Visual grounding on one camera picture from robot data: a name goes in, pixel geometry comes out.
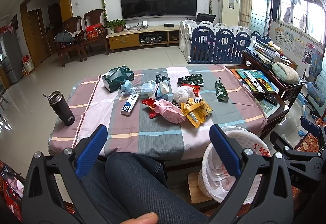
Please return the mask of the person's thumb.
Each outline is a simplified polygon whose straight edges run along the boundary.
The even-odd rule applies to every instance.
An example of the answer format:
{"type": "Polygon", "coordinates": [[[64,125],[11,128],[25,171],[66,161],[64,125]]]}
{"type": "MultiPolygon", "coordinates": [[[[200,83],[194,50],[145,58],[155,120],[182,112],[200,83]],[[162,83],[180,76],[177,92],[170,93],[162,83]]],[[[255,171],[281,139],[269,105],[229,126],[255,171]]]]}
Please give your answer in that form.
{"type": "Polygon", "coordinates": [[[129,219],[120,224],[157,224],[159,221],[158,215],[154,212],[141,215],[135,219],[129,219]]]}

